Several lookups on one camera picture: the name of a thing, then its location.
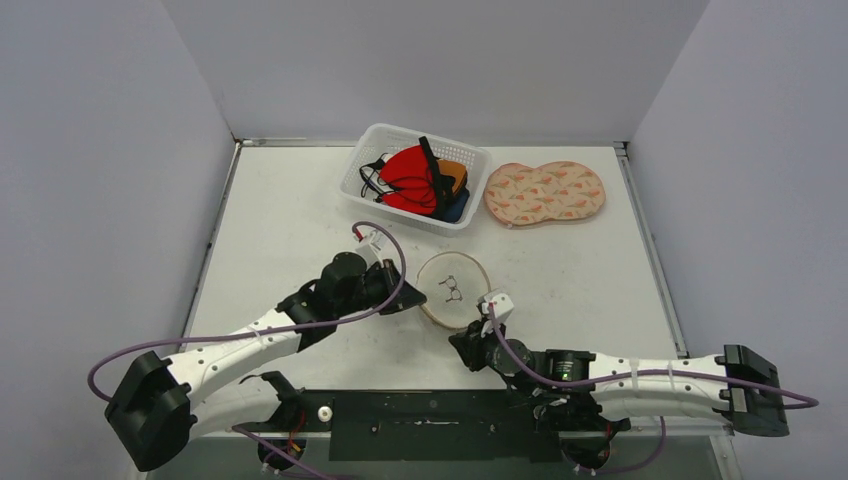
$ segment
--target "gray floor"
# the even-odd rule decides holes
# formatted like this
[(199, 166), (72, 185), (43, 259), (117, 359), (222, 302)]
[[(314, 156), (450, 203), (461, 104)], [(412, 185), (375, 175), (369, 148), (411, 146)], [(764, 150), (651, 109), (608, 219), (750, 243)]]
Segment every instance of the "gray floor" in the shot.
[[(614, 453), (609, 466), (638, 463), (653, 451), (656, 438), (619, 438), (613, 443)], [(328, 462), (327, 440), (311, 440), (304, 460), (326, 473), (357, 475), (363, 479), (468, 479), (487, 480), (534, 478), (575, 478), (571, 466), (530, 464), (519, 459), (487, 462)], [(202, 478), (204, 480), (269, 480), (262, 475), (256, 457), (256, 445), (247, 439), (209, 439), (192, 442), (165, 467), (151, 474), (150, 480)], [(580, 474), (576, 478), (591, 478)], [(662, 455), (649, 467), (622, 475), (605, 476), (615, 479), (686, 479), (715, 480), (721, 478), (709, 439), (706, 437), (670, 438)]]

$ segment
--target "table surface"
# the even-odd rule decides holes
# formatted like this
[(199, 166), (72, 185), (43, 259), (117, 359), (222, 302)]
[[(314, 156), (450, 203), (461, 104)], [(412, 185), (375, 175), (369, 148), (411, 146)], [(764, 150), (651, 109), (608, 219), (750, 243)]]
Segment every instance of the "table surface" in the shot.
[[(320, 275), (336, 253), (352, 251), (350, 225), (367, 219), (396, 235), (408, 260), (406, 278), (413, 283), (424, 262), (440, 252), (476, 258), (492, 286), (504, 289), (515, 303), (507, 336), (531, 349), (676, 358), (614, 150), (488, 150), (495, 166), (582, 163), (604, 182), (607, 202), (597, 216), (581, 223), (521, 230), (505, 228), (481, 205), (466, 230), (445, 238), (373, 217), (336, 194), (349, 147), (243, 148), (187, 333), (229, 333), (263, 315)], [(449, 345), (449, 335), (415, 308), (344, 325), (304, 352), (259, 371), (279, 370), (295, 387), (312, 389), (503, 387), (491, 371), (469, 372)]]

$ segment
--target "peach-colored cushion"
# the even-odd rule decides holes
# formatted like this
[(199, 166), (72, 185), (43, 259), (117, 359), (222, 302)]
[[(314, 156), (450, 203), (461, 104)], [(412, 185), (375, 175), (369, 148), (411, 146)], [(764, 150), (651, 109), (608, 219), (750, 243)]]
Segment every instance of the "peach-colored cushion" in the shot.
[(523, 226), (591, 217), (607, 197), (601, 179), (586, 166), (553, 162), (536, 168), (519, 163), (498, 168), (489, 177), (483, 198), (498, 221)]

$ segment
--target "white wall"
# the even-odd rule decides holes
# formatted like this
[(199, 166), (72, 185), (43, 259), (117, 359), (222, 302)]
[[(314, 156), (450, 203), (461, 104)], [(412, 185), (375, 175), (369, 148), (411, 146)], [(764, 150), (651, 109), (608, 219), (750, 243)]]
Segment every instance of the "white wall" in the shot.
[(179, 333), (232, 149), (158, 1), (0, 6), (3, 478), (121, 474), (86, 372)]
[(844, 478), (848, 2), (713, 0), (630, 145), (695, 354), (744, 343), (822, 400), (735, 440), (747, 480)]
[(707, 0), (163, 0), (236, 136), (629, 139)]

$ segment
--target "white plastic basket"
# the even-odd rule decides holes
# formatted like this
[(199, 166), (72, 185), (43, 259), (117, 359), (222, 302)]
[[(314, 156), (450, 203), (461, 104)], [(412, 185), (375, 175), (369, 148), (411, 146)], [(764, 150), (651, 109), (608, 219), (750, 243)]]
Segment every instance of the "white plastic basket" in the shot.
[[(468, 170), (467, 188), (470, 196), (465, 205), (465, 210), (462, 212), (462, 217), (457, 223), (442, 222), (377, 203), (374, 201), (374, 194), (370, 191), (367, 192), (365, 198), (360, 196), (362, 178), (359, 176), (359, 167), (376, 161), (383, 153), (395, 154), (405, 148), (418, 145), (418, 138), (422, 136), (426, 136), (427, 140), (430, 141), (430, 148), (438, 158), (459, 162), (465, 165)], [(471, 217), (477, 211), (483, 190), (486, 188), (485, 183), (491, 165), (492, 156), (481, 148), (406, 128), (378, 123), (371, 125), (365, 131), (365, 135), (359, 139), (356, 147), (350, 153), (339, 188), (342, 196), (368, 208), (375, 215), (390, 218), (438, 235), (453, 237), (471, 223)]]

